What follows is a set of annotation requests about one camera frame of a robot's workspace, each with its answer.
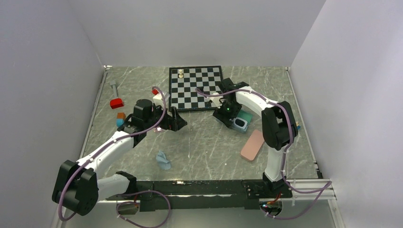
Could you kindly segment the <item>grey glasses case green lining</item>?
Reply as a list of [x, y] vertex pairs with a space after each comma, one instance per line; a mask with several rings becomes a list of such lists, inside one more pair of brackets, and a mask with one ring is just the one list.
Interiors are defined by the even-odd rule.
[[245, 133], [252, 118], [253, 118], [252, 114], [240, 110], [237, 116], [234, 119], [232, 119], [232, 125], [230, 126], [230, 129], [233, 129], [241, 133]]

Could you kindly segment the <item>pink glasses case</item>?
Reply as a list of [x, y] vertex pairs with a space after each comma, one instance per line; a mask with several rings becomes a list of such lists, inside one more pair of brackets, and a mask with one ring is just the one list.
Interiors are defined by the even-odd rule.
[[247, 161], [253, 161], [258, 155], [263, 143], [263, 133], [259, 130], [254, 130], [241, 149], [240, 156]]

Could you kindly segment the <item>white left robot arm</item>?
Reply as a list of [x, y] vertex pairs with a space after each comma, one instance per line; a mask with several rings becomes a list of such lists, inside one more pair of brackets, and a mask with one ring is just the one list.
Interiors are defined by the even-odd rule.
[[133, 198], [138, 191], [135, 176], [124, 171], [103, 179], [99, 175], [137, 146], [153, 128], [176, 132], [186, 125], [187, 122], [180, 117], [176, 107], [167, 109], [147, 99], [138, 100], [133, 112], [107, 142], [78, 161], [66, 160], [61, 164], [52, 201], [60, 209], [67, 208], [84, 216], [100, 200], [114, 195], [120, 195], [126, 200]]

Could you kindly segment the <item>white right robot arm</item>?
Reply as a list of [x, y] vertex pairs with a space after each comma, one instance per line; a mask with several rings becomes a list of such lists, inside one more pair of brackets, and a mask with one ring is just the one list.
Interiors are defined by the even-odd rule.
[[213, 115], [226, 127], [231, 128], [243, 106], [261, 117], [262, 136], [269, 146], [262, 191], [267, 197], [275, 197], [285, 186], [285, 151], [298, 135], [290, 104], [276, 102], [253, 90], [247, 83], [234, 84], [229, 78], [222, 80], [221, 93], [213, 93], [209, 99], [217, 109]]

